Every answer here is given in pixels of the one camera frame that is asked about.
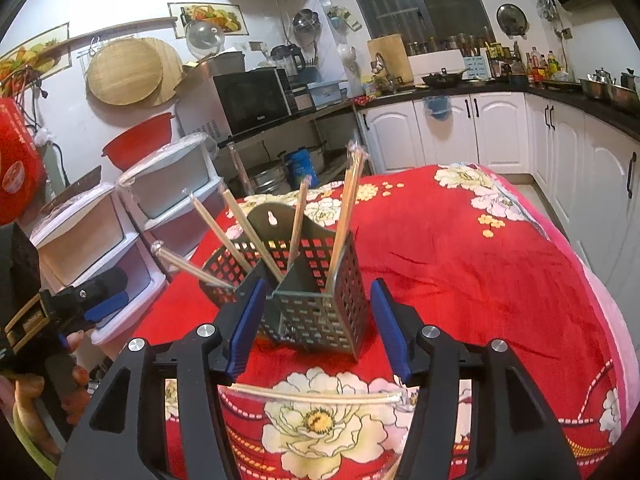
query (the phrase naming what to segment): kettle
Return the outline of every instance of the kettle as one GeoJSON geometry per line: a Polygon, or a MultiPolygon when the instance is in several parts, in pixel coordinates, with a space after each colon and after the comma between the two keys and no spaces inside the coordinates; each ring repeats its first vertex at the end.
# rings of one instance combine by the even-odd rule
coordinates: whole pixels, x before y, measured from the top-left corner
{"type": "Polygon", "coordinates": [[[604,70],[604,68],[601,68],[600,70],[596,70],[596,72],[592,76],[590,76],[589,79],[597,83],[608,83],[608,84],[615,83],[615,81],[611,80],[611,74],[606,70],[604,70]]]}
{"type": "Polygon", "coordinates": [[[620,86],[628,88],[629,90],[636,90],[636,75],[634,70],[627,68],[628,73],[623,72],[620,75],[620,86]]]}
{"type": "Polygon", "coordinates": [[[305,57],[302,55],[300,47],[294,44],[273,47],[271,59],[274,60],[278,68],[287,73],[290,82],[297,82],[299,72],[306,68],[305,57]]]}

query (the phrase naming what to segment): red bag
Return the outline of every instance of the red bag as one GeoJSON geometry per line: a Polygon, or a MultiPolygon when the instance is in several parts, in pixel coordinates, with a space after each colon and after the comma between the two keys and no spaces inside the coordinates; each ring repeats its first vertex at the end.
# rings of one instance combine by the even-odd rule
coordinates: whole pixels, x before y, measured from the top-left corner
{"type": "Polygon", "coordinates": [[[44,166],[13,99],[0,99],[0,225],[17,219],[40,187],[44,166]]]}

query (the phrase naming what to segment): cutting board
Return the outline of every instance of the cutting board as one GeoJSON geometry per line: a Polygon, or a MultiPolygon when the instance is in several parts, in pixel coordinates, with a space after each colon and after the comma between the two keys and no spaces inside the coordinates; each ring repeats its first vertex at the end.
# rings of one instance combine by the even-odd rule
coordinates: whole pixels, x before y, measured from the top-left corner
{"type": "Polygon", "coordinates": [[[142,40],[112,41],[91,60],[86,81],[100,101],[130,105],[158,88],[162,81],[162,62],[154,48],[142,40]]]}
{"type": "Polygon", "coordinates": [[[377,52],[385,58],[387,73],[393,77],[401,77],[404,83],[411,83],[414,80],[414,74],[411,71],[409,58],[406,55],[400,34],[369,40],[367,44],[369,45],[369,54],[371,54],[372,61],[376,60],[377,52]]]}
{"type": "Polygon", "coordinates": [[[158,106],[175,95],[174,89],[182,79],[182,60],[176,50],[165,41],[157,38],[142,38],[142,41],[158,53],[162,62],[162,81],[149,97],[140,101],[140,105],[158,106]]]}

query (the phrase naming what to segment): person's hand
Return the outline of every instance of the person's hand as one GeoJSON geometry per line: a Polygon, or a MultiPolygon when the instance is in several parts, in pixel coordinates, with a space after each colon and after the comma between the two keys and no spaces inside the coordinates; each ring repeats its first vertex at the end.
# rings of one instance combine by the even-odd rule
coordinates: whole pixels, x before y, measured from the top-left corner
{"type": "MultiPolygon", "coordinates": [[[[83,331],[69,335],[66,338],[69,344],[69,352],[75,352],[83,338],[83,331]]],[[[75,426],[84,413],[91,396],[84,389],[84,386],[89,382],[89,372],[82,367],[76,366],[73,370],[73,378],[78,383],[78,389],[62,400],[62,408],[68,415],[66,421],[75,426]]],[[[15,405],[20,422],[31,441],[41,451],[51,456],[56,456],[60,454],[61,450],[54,443],[33,402],[34,399],[37,399],[42,394],[43,389],[44,378],[34,374],[18,376],[15,381],[15,405]]]]}

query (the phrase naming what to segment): table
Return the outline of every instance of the table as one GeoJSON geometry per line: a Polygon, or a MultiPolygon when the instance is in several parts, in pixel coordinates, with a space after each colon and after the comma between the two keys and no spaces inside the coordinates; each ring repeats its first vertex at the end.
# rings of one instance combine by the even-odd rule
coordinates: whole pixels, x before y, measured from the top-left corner
{"type": "MultiPolygon", "coordinates": [[[[335,228],[342,183],[308,196],[307,216],[335,228]]],[[[295,203],[296,193],[257,195],[245,211],[269,200],[295,203]]],[[[239,229],[223,212],[231,236],[239,229]]],[[[628,420],[619,352],[585,272],[558,232],[508,183],[475,166],[427,166],[363,178],[351,229],[368,294],[383,277],[396,301],[454,338],[485,345],[500,337],[514,349],[558,416],[585,478],[628,420]]],[[[203,264],[220,245],[207,235],[192,261],[203,264]]],[[[194,278],[179,274],[136,331],[152,344],[181,338],[211,321],[217,308],[194,278]]],[[[390,367],[372,320],[357,363],[340,354],[301,354],[254,346],[239,383],[275,390],[342,394],[406,392],[388,410],[327,411],[322,428],[301,422],[318,407],[226,396],[225,421],[246,479],[372,479],[402,448],[413,390],[390,367]]],[[[175,383],[167,384],[167,433],[172,472],[184,477],[175,383]]],[[[470,390],[461,381],[452,477],[465,469],[470,390]]]]}

